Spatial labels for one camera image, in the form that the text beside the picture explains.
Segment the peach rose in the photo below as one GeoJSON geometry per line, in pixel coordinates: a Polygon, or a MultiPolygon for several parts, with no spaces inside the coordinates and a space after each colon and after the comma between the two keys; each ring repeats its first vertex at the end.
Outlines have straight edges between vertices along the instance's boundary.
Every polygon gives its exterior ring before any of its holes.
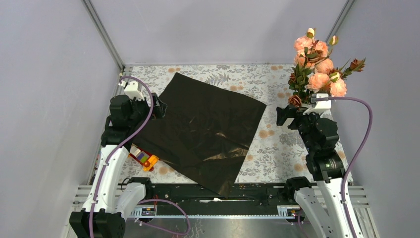
{"type": "MultiPolygon", "coordinates": [[[[300,57],[300,55],[305,55],[305,51],[304,50],[301,50],[301,51],[298,51],[298,54],[295,56],[295,64],[299,64],[300,66],[303,66],[303,64],[305,63],[305,57],[300,57]]],[[[314,64],[313,63],[306,63],[306,67],[307,68],[310,68],[310,67],[313,67],[314,66],[314,64]]]]}
{"type": "Polygon", "coordinates": [[[307,88],[314,92],[318,92],[321,88],[325,87],[329,83],[329,77],[325,73],[314,73],[309,78],[309,84],[307,88]]]}
{"type": "Polygon", "coordinates": [[[318,41],[315,46],[315,50],[322,51],[322,57],[326,57],[328,55],[328,46],[324,41],[318,41]]]}
{"type": "Polygon", "coordinates": [[[344,97],[347,93],[346,83],[343,79],[338,79],[337,82],[331,83],[329,91],[334,97],[344,97]]]}
{"type": "Polygon", "coordinates": [[[295,41],[295,49],[297,51],[302,51],[305,49],[305,47],[310,48],[312,46],[312,39],[307,36],[299,37],[295,41]]]}
{"type": "Polygon", "coordinates": [[[326,59],[315,65],[315,72],[329,74],[333,68],[334,65],[332,64],[332,60],[326,59]]]}

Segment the gray wall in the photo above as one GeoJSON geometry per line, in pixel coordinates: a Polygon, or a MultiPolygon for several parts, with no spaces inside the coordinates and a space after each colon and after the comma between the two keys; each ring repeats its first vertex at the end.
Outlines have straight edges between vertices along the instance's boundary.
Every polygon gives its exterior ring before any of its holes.
{"type": "Polygon", "coordinates": [[[92,0],[127,64],[285,63],[325,39],[346,0],[92,0]]]}
{"type": "Polygon", "coordinates": [[[57,238],[118,70],[78,0],[0,3],[0,237],[57,238]]]}
{"type": "MultiPolygon", "coordinates": [[[[373,128],[356,163],[381,238],[419,237],[411,219],[420,213],[419,133],[420,2],[357,1],[339,32],[333,61],[367,58],[366,69],[347,80],[348,95],[373,109],[373,128]]],[[[368,123],[367,110],[334,103],[344,151],[351,158],[368,123]]]]}

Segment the robotic arm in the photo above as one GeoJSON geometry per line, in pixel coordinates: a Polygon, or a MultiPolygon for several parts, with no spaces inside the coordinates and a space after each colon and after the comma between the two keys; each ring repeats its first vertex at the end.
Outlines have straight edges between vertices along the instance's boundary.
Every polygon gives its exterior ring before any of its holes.
{"type": "MultiPolygon", "coordinates": [[[[314,94],[316,98],[327,98],[328,94],[314,94]]],[[[288,125],[289,129],[298,130],[308,150],[306,163],[309,172],[316,181],[325,199],[329,215],[315,197],[306,177],[291,178],[286,181],[285,196],[297,202],[312,223],[320,238],[355,238],[350,231],[346,218],[344,203],[341,199],[341,184],[345,174],[344,165],[335,151],[338,141],[337,123],[320,114],[331,108],[331,101],[319,101],[310,108],[296,108],[288,105],[277,108],[277,125],[288,125]]],[[[344,188],[346,201],[357,238],[363,234],[356,220],[353,206],[348,195],[347,185],[344,188]]]]}
{"type": "MultiPolygon", "coordinates": [[[[72,212],[70,225],[78,237],[89,236],[89,215],[93,204],[93,231],[98,238],[122,238],[125,232],[125,221],[139,201],[146,196],[145,185],[139,182],[130,183],[115,202],[116,187],[122,166],[128,157],[132,140],[118,148],[111,159],[106,158],[112,151],[130,136],[137,125],[145,120],[150,110],[138,82],[122,82],[125,95],[118,95],[110,101],[110,115],[106,119],[105,131],[101,137],[101,157],[98,171],[106,167],[102,176],[97,175],[82,211],[72,212]]],[[[167,105],[152,93],[154,107],[151,119],[165,116],[167,105]]]]}

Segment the black cloth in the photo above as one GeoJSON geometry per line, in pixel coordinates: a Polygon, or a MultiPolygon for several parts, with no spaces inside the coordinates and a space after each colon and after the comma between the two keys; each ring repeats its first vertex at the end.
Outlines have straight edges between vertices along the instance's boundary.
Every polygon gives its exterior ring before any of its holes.
{"type": "Polygon", "coordinates": [[[266,105],[179,73],[159,98],[166,116],[149,121],[133,143],[228,197],[266,105]]]}

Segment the floral pattern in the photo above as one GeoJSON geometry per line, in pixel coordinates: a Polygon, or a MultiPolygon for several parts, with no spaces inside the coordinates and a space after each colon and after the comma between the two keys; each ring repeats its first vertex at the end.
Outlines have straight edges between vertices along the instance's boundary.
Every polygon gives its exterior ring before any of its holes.
{"type": "MultiPolygon", "coordinates": [[[[236,182],[286,182],[288,178],[306,176],[313,181],[305,162],[307,154],[297,131],[276,126],[276,107],[285,107],[293,93],[288,87],[293,65],[172,65],[135,66],[132,76],[143,80],[152,92],[161,94],[176,72],[190,78],[245,94],[267,104],[254,140],[236,182]]],[[[322,117],[332,119],[331,112],[322,117]]],[[[341,143],[336,150],[347,166],[341,143]]],[[[127,158],[120,176],[150,177],[159,183],[194,183],[162,161],[155,164],[152,172],[143,171],[142,166],[127,158]]]]}

